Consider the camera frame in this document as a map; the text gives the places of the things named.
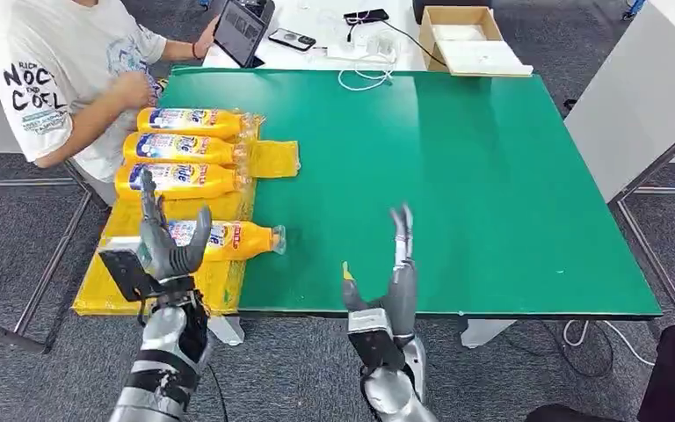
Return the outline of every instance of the smartphone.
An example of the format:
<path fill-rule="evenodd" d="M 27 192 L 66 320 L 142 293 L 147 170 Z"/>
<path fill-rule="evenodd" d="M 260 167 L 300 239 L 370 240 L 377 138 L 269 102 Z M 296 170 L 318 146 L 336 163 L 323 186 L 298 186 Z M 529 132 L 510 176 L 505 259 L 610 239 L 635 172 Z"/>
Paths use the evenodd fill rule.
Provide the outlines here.
<path fill-rule="evenodd" d="M 299 51 L 307 51 L 316 43 L 314 38 L 284 28 L 276 29 L 274 33 L 271 33 L 270 36 L 268 36 L 268 40 L 277 42 L 286 47 L 295 48 Z"/>
<path fill-rule="evenodd" d="M 389 15 L 384 9 L 374 9 L 372 11 L 355 11 L 353 13 L 346 13 L 343 15 L 343 19 L 345 19 L 346 24 L 353 26 L 389 20 Z"/>

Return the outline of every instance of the green table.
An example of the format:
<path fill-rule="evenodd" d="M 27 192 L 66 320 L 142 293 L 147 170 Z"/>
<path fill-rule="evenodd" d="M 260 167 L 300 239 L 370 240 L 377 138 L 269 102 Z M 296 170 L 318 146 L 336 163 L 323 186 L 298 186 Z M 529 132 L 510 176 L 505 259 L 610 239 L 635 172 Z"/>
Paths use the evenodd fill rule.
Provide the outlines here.
<path fill-rule="evenodd" d="M 258 183 L 253 220 L 285 225 L 287 253 L 247 264 L 241 311 L 343 312 L 343 260 L 382 294 L 406 200 L 421 314 L 661 315 L 538 76 L 393 76 L 350 92 L 331 71 L 173 72 L 161 106 L 262 113 L 262 139 L 300 143 L 296 178 Z"/>

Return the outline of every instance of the orange bottle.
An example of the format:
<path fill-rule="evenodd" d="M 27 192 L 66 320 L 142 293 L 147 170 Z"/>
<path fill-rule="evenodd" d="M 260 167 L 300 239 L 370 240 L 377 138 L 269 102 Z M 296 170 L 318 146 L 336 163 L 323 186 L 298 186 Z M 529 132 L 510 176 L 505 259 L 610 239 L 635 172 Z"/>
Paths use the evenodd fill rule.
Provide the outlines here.
<path fill-rule="evenodd" d="M 178 246 L 190 243 L 195 221 L 168 222 L 170 234 Z M 260 227 L 254 222 L 213 221 L 204 261 L 243 261 L 263 252 L 286 252 L 286 228 Z"/>
<path fill-rule="evenodd" d="M 141 198 L 141 172 L 146 168 L 156 183 L 156 193 L 168 200 L 216 198 L 242 189 L 249 179 L 239 170 L 215 164 L 125 164 L 115 176 L 115 190 L 122 199 Z"/>
<path fill-rule="evenodd" d="M 123 144 L 127 163 L 234 164 L 247 157 L 243 144 L 210 136 L 130 134 Z"/>
<path fill-rule="evenodd" d="M 228 139 L 239 134 L 242 116 L 215 109 L 144 108 L 138 112 L 137 124 L 139 132 Z"/>

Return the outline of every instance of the tablet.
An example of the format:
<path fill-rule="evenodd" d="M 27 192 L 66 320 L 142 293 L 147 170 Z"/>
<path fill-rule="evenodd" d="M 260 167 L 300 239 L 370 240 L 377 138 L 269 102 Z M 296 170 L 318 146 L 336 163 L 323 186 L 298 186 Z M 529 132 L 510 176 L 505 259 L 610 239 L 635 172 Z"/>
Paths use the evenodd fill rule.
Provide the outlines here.
<path fill-rule="evenodd" d="M 236 64 L 249 68 L 266 29 L 265 22 L 248 11 L 243 4 L 228 0 L 223 6 L 214 40 Z"/>

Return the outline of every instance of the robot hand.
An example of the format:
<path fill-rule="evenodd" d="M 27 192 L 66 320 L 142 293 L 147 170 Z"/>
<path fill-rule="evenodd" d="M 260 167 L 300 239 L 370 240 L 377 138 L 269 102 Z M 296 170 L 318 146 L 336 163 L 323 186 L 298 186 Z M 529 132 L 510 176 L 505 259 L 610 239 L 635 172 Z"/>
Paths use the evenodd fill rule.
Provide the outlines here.
<path fill-rule="evenodd" d="M 194 273 L 203 262 L 203 252 L 211 236 L 211 210 L 202 207 L 198 212 L 198 221 L 192 239 L 187 246 L 177 246 L 167 230 L 162 210 L 163 197 L 154 196 L 156 183 L 151 172 L 143 170 L 141 174 L 141 240 L 149 251 L 150 263 L 147 271 L 164 284 L 168 280 L 185 277 Z"/>
<path fill-rule="evenodd" d="M 155 189 L 151 173 L 143 170 L 140 246 L 129 249 L 118 244 L 100 251 L 123 296 L 142 301 L 142 324 L 146 298 L 156 298 L 112 422 L 179 422 L 211 350 L 208 313 L 191 276 L 200 267 L 211 236 L 211 211 L 203 207 L 198 212 L 191 242 L 177 246 Z"/>
<path fill-rule="evenodd" d="M 425 349 L 415 335 L 417 276 L 411 258 L 412 213 L 407 205 L 390 213 L 396 228 L 395 265 L 387 293 L 364 301 L 347 263 L 343 263 L 348 338 L 367 368 L 361 391 L 382 422 L 435 422 L 423 406 Z"/>
<path fill-rule="evenodd" d="M 366 303 L 360 297 L 356 280 L 343 263 L 343 303 L 353 312 L 365 309 L 384 309 L 400 347 L 415 337 L 417 306 L 417 278 L 412 261 L 412 213 L 407 205 L 400 212 L 389 210 L 395 222 L 395 266 L 389 279 L 386 295 Z"/>

